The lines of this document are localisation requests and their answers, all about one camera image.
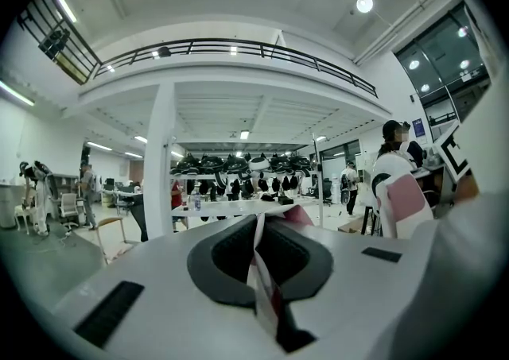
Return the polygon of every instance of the person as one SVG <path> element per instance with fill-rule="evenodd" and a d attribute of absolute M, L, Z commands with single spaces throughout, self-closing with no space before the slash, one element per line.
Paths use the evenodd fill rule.
<path fill-rule="evenodd" d="M 417 168 L 422 167 L 422 148 L 416 141 L 407 141 L 409 128 L 407 123 L 402 126 L 395 120 L 386 122 L 382 128 L 385 142 L 380 146 L 378 158 L 386 153 L 406 151 L 410 155 L 410 162 L 414 163 Z"/>
<path fill-rule="evenodd" d="M 172 210 L 182 205 L 182 189 L 175 180 L 172 186 Z M 173 232 L 177 232 L 177 221 L 180 220 L 186 229 L 189 228 L 188 220 L 185 217 L 172 216 Z"/>
<path fill-rule="evenodd" d="M 83 177 L 80 181 L 80 187 L 83 193 L 83 205 L 87 216 L 85 226 L 87 226 L 89 230 L 95 230 L 97 228 L 97 223 L 95 222 L 95 216 L 91 207 L 95 194 L 95 173 L 92 171 L 89 164 L 83 164 L 81 166 L 81 171 L 83 173 Z"/>
<path fill-rule="evenodd" d="M 35 206 L 37 224 L 34 225 L 34 228 L 37 234 L 42 237 L 47 237 L 49 235 L 49 228 L 46 224 L 48 216 L 46 203 L 48 202 L 48 197 L 51 195 L 51 188 L 47 178 L 51 174 L 51 171 L 46 165 L 39 161 L 34 161 L 32 166 L 30 166 L 28 162 L 23 161 L 20 163 L 19 169 L 19 176 L 25 177 L 25 198 L 22 203 L 23 210 L 29 206 L 30 181 L 32 181 L 35 183 L 36 190 Z"/>
<path fill-rule="evenodd" d="M 353 162 L 348 162 L 347 167 L 341 173 L 341 177 L 343 177 L 343 175 L 348 179 L 348 185 L 350 187 L 350 200 L 347 204 L 347 212 L 350 216 L 353 216 L 353 207 L 357 199 L 357 183 L 359 182 L 359 175 L 357 174 Z"/>

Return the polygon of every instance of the white column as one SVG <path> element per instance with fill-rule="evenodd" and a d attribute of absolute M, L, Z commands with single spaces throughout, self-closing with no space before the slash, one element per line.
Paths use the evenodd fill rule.
<path fill-rule="evenodd" d="M 149 239 L 172 234 L 169 170 L 175 129 L 175 85 L 161 83 L 150 116 L 143 203 Z"/>

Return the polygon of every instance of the ceiling light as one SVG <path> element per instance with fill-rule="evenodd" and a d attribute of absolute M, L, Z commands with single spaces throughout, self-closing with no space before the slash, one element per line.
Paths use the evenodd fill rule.
<path fill-rule="evenodd" d="M 22 102 L 28 104 L 29 106 L 33 106 L 35 103 L 32 100 L 28 100 L 24 95 L 20 95 L 17 91 L 11 89 L 5 83 L 0 80 L 0 87 L 5 90 L 10 95 L 14 96 L 16 99 L 21 100 Z"/>
<path fill-rule="evenodd" d="M 137 158 L 143 158 L 141 155 L 138 155 L 136 153 L 125 153 L 126 155 L 129 155 L 131 157 L 137 157 Z"/>
<path fill-rule="evenodd" d="M 413 71 L 414 69 L 417 69 L 419 67 L 419 64 L 420 62 L 418 60 L 412 60 L 408 67 L 410 68 L 411 71 Z"/>
<path fill-rule="evenodd" d="M 458 37 L 465 38 L 468 34 L 467 29 L 468 29 L 467 26 L 462 26 L 461 28 L 459 28 L 458 29 Z"/>
<path fill-rule="evenodd" d="M 373 0 L 357 0 L 357 9 L 361 13 L 369 13 L 373 8 Z"/>
<path fill-rule="evenodd" d="M 111 148 L 105 147 L 103 145 L 96 144 L 94 142 L 87 142 L 87 144 L 89 144 L 89 145 L 91 145 L 93 147 L 104 149 L 105 151 L 111 151 Z"/>
<path fill-rule="evenodd" d="M 65 13 L 67 14 L 67 16 L 69 18 L 71 18 L 71 21 L 72 22 L 76 22 L 76 17 L 74 16 L 74 14 L 72 13 L 71 9 L 69 8 L 69 6 L 67 5 L 67 3 L 65 2 L 65 0 L 58 0 L 58 2 L 60 3 L 60 5 L 62 6 L 62 8 L 64 9 Z"/>

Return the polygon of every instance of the man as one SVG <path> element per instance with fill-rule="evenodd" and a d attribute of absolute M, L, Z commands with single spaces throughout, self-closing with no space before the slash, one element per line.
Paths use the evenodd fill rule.
<path fill-rule="evenodd" d="M 346 176 L 350 189 L 350 200 L 347 204 L 347 212 L 350 216 L 353 216 L 353 207 L 357 198 L 357 182 L 359 182 L 359 175 L 354 167 L 353 162 L 348 162 L 347 167 L 341 173 L 341 177 Z"/>
<path fill-rule="evenodd" d="M 173 182 L 172 186 L 172 210 L 182 205 L 182 189 L 177 181 Z M 186 229 L 189 228 L 188 220 L 185 217 L 172 216 L 173 232 L 177 232 L 177 220 L 180 220 Z"/>
<path fill-rule="evenodd" d="M 87 216 L 85 226 L 87 226 L 89 230 L 95 230 L 97 228 L 97 223 L 95 223 L 95 217 L 91 207 L 95 194 L 95 173 L 92 171 L 89 164 L 81 165 L 81 171 L 83 172 L 83 177 L 80 181 L 80 188 L 83 193 L 83 205 Z"/>

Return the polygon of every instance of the shelf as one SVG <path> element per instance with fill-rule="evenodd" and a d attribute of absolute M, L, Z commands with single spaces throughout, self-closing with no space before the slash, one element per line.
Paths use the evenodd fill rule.
<path fill-rule="evenodd" d="M 309 171 L 309 175 L 316 175 L 317 171 Z M 234 173 L 228 174 L 229 176 L 236 176 Z M 292 176 L 293 174 L 289 173 L 275 173 L 275 172 L 264 172 L 263 179 L 267 178 L 275 178 L 276 176 Z M 296 172 L 295 176 L 304 176 L 302 172 Z M 216 176 L 211 175 L 170 175 L 170 179 L 172 180 L 181 180 L 181 179 L 194 179 L 194 180 L 216 180 Z"/>
<path fill-rule="evenodd" d="M 260 199 L 254 200 L 236 200 L 231 202 L 202 202 L 201 209 L 183 210 L 177 207 L 172 210 L 172 215 L 184 217 L 217 217 L 234 215 L 256 215 L 258 213 L 281 213 L 287 211 L 290 207 L 313 206 L 318 204 L 318 199 L 314 198 L 294 198 L 292 205 L 282 206 L 278 202 L 266 202 Z"/>

